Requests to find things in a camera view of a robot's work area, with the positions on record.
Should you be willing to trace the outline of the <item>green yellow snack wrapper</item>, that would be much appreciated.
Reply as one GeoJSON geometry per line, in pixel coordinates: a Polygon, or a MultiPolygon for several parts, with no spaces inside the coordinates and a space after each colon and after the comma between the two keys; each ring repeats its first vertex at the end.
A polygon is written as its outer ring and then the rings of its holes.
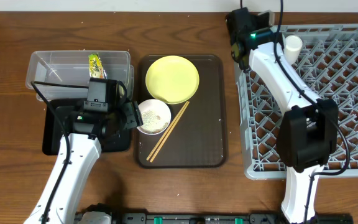
{"type": "Polygon", "coordinates": [[[98,54],[88,55],[89,60],[89,75],[91,78],[106,78],[106,73],[103,68],[102,61],[98,54]]]}

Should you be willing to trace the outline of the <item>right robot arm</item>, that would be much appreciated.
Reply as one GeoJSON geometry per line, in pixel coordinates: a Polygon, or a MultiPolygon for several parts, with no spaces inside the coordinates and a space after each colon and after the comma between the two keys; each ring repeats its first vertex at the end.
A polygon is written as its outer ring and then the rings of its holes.
{"type": "Polygon", "coordinates": [[[272,11],[247,8],[226,15],[231,55],[241,70],[251,69],[267,86],[282,113],[276,150],[287,168],[281,209],[288,223],[307,223],[314,215],[318,175],[336,150],[338,107],[300,78],[288,53],[302,48],[297,36],[274,29],[272,11]]]}

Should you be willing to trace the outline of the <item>white plastic cup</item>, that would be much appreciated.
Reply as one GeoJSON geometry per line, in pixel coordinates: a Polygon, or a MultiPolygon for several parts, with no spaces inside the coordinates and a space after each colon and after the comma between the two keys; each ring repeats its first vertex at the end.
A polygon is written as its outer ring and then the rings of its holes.
{"type": "Polygon", "coordinates": [[[293,65],[301,52],[303,41],[297,35],[289,35],[284,41],[284,56],[290,65],[293,65]]]}

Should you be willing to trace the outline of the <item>yellow round plate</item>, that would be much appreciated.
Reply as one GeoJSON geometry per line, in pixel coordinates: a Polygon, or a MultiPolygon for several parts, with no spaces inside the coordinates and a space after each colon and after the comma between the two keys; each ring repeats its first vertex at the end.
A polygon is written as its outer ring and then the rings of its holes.
{"type": "Polygon", "coordinates": [[[171,105],[189,100],[199,84],[200,75],[195,65],[177,55],[157,59],[145,75],[145,85],[150,95],[171,105]]]}

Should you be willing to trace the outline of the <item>white bowl with rice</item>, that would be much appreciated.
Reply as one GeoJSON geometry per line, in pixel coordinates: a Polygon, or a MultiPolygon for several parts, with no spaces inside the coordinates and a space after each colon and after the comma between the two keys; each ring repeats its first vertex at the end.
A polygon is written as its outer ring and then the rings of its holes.
{"type": "Polygon", "coordinates": [[[157,135],[167,129],[171,122],[170,108],[162,101],[149,99],[139,105],[142,126],[137,129],[147,135],[157,135]]]}

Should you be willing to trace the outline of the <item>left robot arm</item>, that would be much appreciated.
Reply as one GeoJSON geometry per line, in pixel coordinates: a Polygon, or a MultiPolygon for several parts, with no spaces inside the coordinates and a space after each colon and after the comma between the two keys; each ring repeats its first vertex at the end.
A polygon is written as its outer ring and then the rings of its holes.
{"type": "Polygon", "coordinates": [[[26,223],[74,223],[75,213],[90,171],[103,152],[121,152],[129,148],[131,131],[105,138],[72,131],[62,134],[58,122],[64,115],[79,107],[80,99],[59,99],[49,102],[47,110],[43,148],[48,146],[48,135],[52,135],[51,147],[58,149],[58,157],[44,191],[26,223]]]}

